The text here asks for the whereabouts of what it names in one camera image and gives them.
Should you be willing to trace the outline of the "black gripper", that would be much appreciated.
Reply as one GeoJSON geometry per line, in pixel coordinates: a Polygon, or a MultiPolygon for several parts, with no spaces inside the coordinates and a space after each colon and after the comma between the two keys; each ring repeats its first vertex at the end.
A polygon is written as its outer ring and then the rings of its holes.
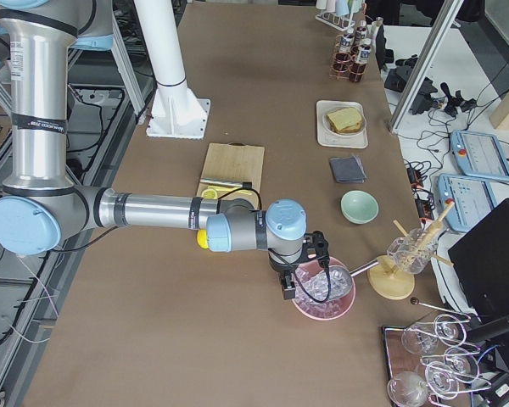
{"type": "Polygon", "coordinates": [[[268,250],[270,266],[278,275],[282,295],[285,300],[292,300],[296,296],[293,273],[298,267],[300,256],[300,249],[294,254],[280,254],[274,249],[268,250]]]}

